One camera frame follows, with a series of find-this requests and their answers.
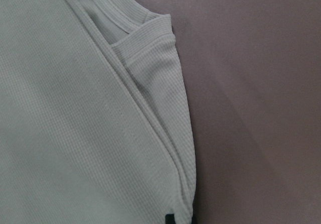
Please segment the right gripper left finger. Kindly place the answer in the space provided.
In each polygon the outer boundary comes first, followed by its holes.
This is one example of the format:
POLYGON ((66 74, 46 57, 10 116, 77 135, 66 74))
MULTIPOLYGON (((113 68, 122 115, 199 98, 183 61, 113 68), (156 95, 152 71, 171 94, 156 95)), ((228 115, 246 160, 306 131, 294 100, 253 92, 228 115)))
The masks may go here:
POLYGON ((165 224, 176 224, 175 215, 174 214, 166 214, 165 215, 165 224))

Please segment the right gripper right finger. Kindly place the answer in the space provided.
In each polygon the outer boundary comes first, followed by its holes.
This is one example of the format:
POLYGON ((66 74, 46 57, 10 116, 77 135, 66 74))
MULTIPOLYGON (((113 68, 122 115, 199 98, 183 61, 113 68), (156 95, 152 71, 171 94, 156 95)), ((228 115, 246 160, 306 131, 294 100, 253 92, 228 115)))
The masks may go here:
POLYGON ((196 218, 195 215, 193 215, 193 217, 192 217, 192 222, 191 222, 191 224, 197 224, 197 218, 196 218))

